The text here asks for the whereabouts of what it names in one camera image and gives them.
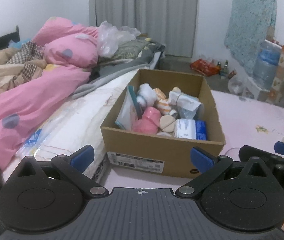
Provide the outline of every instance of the gray ribbed plate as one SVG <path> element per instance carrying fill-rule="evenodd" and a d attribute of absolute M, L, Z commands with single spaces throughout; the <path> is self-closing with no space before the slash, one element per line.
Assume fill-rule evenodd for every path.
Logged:
<path fill-rule="evenodd" d="M 115 188 L 111 195 L 90 200 L 69 225 L 41 235 L 5 231 L 0 240 L 284 240 L 275 229 L 261 234 L 227 231 L 209 221 L 190 199 L 170 189 Z"/>

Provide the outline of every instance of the pink table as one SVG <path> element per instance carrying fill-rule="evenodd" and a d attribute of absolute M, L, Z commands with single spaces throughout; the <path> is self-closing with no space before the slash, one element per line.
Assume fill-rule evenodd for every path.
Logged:
<path fill-rule="evenodd" d="M 243 145 L 274 153 L 274 144 L 284 137 L 284 108 L 217 91 L 212 91 L 212 94 L 226 138 L 222 155 Z M 258 131 L 258 126 L 266 128 L 266 131 Z M 114 187 L 172 188 L 175 191 L 189 180 L 112 166 L 101 184 L 109 191 Z"/>

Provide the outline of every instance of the teal floral cloth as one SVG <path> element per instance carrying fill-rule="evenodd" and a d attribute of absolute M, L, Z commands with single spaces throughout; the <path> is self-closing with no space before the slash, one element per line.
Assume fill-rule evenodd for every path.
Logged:
<path fill-rule="evenodd" d="M 233 0 L 224 44 L 252 75 L 260 43 L 269 26 L 275 26 L 277 0 Z"/>

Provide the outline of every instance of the gray polka dot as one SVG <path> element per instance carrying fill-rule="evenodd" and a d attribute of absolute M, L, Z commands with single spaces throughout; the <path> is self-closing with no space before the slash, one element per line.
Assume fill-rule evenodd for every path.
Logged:
<path fill-rule="evenodd" d="M 66 49 L 62 51 L 62 56 L 64 56 L 65 58 L 71 58 L 73 56 L 73 52 L 70 49 Z"/>
<path fill-rule="evenodd" d="M 17 114 L 11 114 L 2 119 L 2 125 L 4 128 L 13 129 L 15 128 L 20 121 L 20 117 Z"/>

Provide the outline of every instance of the red plastic bag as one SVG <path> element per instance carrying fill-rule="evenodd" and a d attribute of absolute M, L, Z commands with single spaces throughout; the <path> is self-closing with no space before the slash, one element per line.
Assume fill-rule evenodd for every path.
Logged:
<path fill-rule="evenodd" d="M 206 77 L 218 74 L 221 70 L 220 67 L 215 66 L 213 63 L 207 62 L 206 60 L 203 59 L 199 59 L 191 63 L 190 68 L 200 72 L 202 75 Z"/>

